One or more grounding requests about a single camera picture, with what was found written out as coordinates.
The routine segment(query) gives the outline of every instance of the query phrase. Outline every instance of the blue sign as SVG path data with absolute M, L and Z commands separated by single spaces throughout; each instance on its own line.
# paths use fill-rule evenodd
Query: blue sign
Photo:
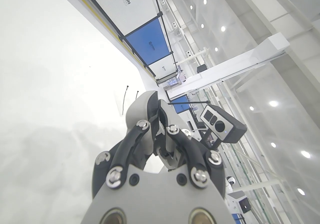
M 187 96 L 181 96 L 179 98 L 172 100 L 171 102 L 172 103 L 179 103 L 179 102 L 188 102 L 188 101 L 189 100 L 188 100 Z M 176 113 L 183 112 L 189 108 L 190 108 L 189 104 L 175 104 L 174 105 L 174 109 L 176 110 Z
M 127 37 L 147 65 L 169 55 L 159 19 L 155 19 Z

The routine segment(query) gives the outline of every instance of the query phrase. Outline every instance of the black frame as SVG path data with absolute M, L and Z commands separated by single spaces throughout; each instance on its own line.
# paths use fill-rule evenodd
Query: black frame
M 159 6 L 158 0 L 155 0 L 155 1 L 156 1 L 156 4 L 157 4 L 157 7 L 158 7 L 158 11 L 159 11 L 158 14 L 157 14 L 157 16 L 155 16 L 155 17 L 152 18 L 151 20 L 147 21 L 146 23 L 144 23 L 143 25 L 139 26 L 138 28 L 134 29 L 133 31 L 131 31 L 130 33 L 128 33 L 128 34 L 126 34 L 126 35 L 123 35 L 123 33 L 120 31 L 120 29 L 115 25 L 115 23 L 114 23 L 114 22 L 111 20 L 111 18 L 106 14 L 106 12 L 102 9 L 102 7 L 98 4 L 98 2 L 97 2 L 96 0 L 90 0 L 90 1 L 93 3 L 93 5 L 96 7 L 96 9 L 105 17 L 105 19 L 111 24 L 111 26 L 113 27 L 113 29 L 114 29 L 114 30 L 116 31 L 116 33 L 118 34 L 119 40 L 120 40 L 121 42 L 125 42 L 125 43 L 127 44 L 127 46 L 130 47 L 130 49 L 132 50 L 132 53 L 139 58 L 139 60 L 143 63 L 144 68 L 148 69 L 148 70 L 150 71 L 150 73 L 153 75 L 153 77 L 155 77 L 156 75 L 155 75 L 155 73 L 151 70 L 151 68 L 150 68 L 149 66 L 150 66 L 151 64 L 153 64 L 153 63 L 155 63 L 155 62 L 157 62 L 157 61 L 159 61 L 159 60 L 161 60 L 161 59 L 169 56 L 169 55 L 172 55 L 173 60 L 174 60 L 174 64 L 175 64 L 175 67 L 176 67 L 176 71 L 173 72 L 173 73 L 177 73 L 177 72 L 178 72 L 177 63 L 176 63 L 175 58 L 174 58 L 174 55 L 173 55 L 174 53 L 173 53 L 172 48 L 171 48 L 171 44 L 170 44 L 170 40 L 169 40 L 169 37 L 168 37 L 167 29 L 166 29 L 166 26 L 165 26 L 165 23 L 164 23 L 164 20 L 163 20 L 163 17 L 162 17 L 162 16 L 163 16 L 163 13 L 162 13 L 161 10 L 160 10 L 160 6 Z M 133 46 L 132 46 L 132 45 L 130 44 L 130 42 L 127 40 L 127 37 L 128 37 L 129 35 L 131 35 L 132 33 L 134 33 L 135 31 L 143 28 L 143 27 L 146 26 L 148 23 L 150 23 L 150 22 L 152 22 L 152 21 L 154 21 L 154 20 L 156 20 L 156 19 L 158 19 L 158 18 L 161 18 L 162 25 L 163 25 L 163 28 L 164 28 L 164 31 L 165 31 L 165 34 L 166 34 L 166 37 L 167 37 L 167 40 L 168 40 L 170 52 L 169 52 L 168 55 L 166 55 L 166 56 L 164 56 L 164 57 L 162 57 L 162 58 L 159 58 L 158 60 L 152 62 L 151 64 L 146 64 L 146 62 L 142 59 L 142 57 L 137 53 L 137 51 L 133 48 Z M 159 86 L 158 81 L 164 79 L 165 77 L 163 77 L 163 78 L 161 78 L 161 79 L 156 79 L 156 80 L 155 80 L 158 86 Z

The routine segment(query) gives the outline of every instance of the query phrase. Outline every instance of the white beam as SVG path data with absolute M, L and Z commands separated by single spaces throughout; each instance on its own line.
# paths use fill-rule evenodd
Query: white beam
M 182 85 L 167 91 L 169 98 L 173 99 L 186 92 L 205 88 L 211 84 L 263 66 L 266 62 L 281 55 L 288 46 L 289 42 L 280 32 L 272 35 L 254 49 L 187 78 Z
M 255 183 L 255 184 L 251 184 L 251 185 L 247 185 L 247 186 L 242 186 L 239 188 L 234 188 L 233 192 L 237 192 L 237 191 L 251 191 L 254 189 L 259 189 L 259 188 L 263 188 L 263 187 L 268 187 L 268 186 L 273 186 L 273 185 L 277 185 L 279 184 L 279 180 L 278 179 L 272 179 L 272 180 L 268 180 L 268 181 L 264 181 L 264 182 L 260 182 L 260 183 Z

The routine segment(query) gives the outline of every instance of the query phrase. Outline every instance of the white wall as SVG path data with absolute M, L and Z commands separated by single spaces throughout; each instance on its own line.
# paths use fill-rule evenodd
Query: white wall
M 145 91 L 140 73 L 67 0 L 0 6 L 0 223 L 78 224 L 96 155 L 126 132 L 119 98 Z

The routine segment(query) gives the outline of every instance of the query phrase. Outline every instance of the cable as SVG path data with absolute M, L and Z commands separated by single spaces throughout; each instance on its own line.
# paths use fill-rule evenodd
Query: cable
M 123 115 L 123 111 L 124 111 L 124 109 L 125 109 L 125 108 L 124 108 L 124 107 L 125 107 L 125 101 L 124 101 L 124 100 L 125 100 L 125 97 L 126 97 L 126 94 L 127 94 L 128 87 L 129 87 L 129 86 L 127 86 L 126 91 L 125 91 L 125 93 L 124 93 L 125 95 L 124 95 L 124 97 L 123 97 L 123 103 L 122 103 L 122 115 Z

